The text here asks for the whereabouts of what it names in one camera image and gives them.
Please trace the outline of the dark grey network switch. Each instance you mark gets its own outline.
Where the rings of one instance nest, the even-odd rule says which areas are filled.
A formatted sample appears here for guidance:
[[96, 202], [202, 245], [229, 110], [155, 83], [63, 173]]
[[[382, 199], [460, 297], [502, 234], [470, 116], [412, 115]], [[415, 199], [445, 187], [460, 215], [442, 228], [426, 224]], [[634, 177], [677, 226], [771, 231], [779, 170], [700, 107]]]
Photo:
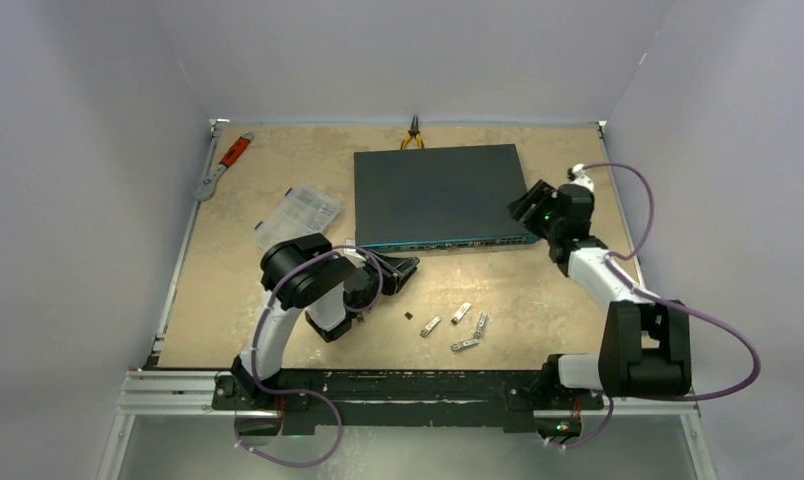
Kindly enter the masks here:
[[355, 242], [386, 253], [533, 244], [509, 212], [527, 190], [513, 144], [357, 152]]

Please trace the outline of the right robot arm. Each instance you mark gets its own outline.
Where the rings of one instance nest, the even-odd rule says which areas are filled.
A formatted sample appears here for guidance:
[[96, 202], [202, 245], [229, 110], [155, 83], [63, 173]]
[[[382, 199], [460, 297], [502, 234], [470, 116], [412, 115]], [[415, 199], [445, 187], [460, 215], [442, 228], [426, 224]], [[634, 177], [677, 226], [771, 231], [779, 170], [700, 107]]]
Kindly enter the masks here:
[[513, 219], [544, 239], [550, 260], [606, 315], [598, 353], [553, 354], [539, 381], [542, 399], [562, 407], [579, 390], [672, 399], [692, 385], [686, 313], [640, 296], [631, 277], [591, 235], [595, 196], [587, 186], [538, 181], [509, 205]]

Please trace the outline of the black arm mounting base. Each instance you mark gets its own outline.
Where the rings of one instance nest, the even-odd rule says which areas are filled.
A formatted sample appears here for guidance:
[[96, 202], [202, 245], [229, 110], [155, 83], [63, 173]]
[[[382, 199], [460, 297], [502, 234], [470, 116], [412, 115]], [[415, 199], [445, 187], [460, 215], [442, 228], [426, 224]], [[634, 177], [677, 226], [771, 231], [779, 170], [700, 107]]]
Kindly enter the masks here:
[[286, 435], [318, 426], [489, 427], [533, 433], [535, 414], [603, 409], [601, 396], [555, 385], [542, 370], [286, 368], [257, 387], [246, 373], [214, 378], [212, 407], [239, 415], [278, 410]]

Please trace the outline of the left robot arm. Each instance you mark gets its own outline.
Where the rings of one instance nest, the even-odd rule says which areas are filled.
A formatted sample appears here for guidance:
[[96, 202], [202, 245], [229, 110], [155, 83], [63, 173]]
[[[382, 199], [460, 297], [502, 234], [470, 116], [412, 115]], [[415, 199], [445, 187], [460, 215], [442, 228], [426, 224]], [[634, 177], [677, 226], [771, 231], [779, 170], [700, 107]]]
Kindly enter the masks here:
[[235, 358], [231, 374], [237, 395], [250, 408], [275, 399], [273, 377], [296, 321], [304, 316], [325, 342], [338, 340], [354, 320], [382, 296], [401, 291], [417, 271], [417, 257], [394, 257], [357, 247], [356, 265], [322, 233], [281, 241], [260, 261], [262, 310], [247, 346]]

